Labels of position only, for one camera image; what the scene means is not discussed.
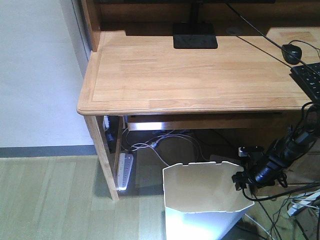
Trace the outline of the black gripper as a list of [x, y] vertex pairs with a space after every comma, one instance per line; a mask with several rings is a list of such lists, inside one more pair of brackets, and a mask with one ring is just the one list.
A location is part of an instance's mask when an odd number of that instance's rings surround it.
[[236, 172], [231, 178], [236, 189], [246, 189], [247, 186], [257, 188], [274, 186], [275, 181], [285, 187], [285, 165], [278, 158], [268, 156], [263, 152], [239, 152], [240, 157], [248, 158], [243, 171]]

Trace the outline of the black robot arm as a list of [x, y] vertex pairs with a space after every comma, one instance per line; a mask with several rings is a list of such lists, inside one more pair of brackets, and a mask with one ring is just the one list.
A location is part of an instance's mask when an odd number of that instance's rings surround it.
[[235, 189], [270, 187], [276, 182], [286, 188], [288, 183], [284, 170], [308, 153], [319, 138], [320, 104], [308, 102], [301, 108], [301, 119], [297, 126], [290, 127], [284, 137], [273, 141], [267, 151], [261, 146], [238, 148], [238, 155], [248, 160], [244, 170], [231, 177]]

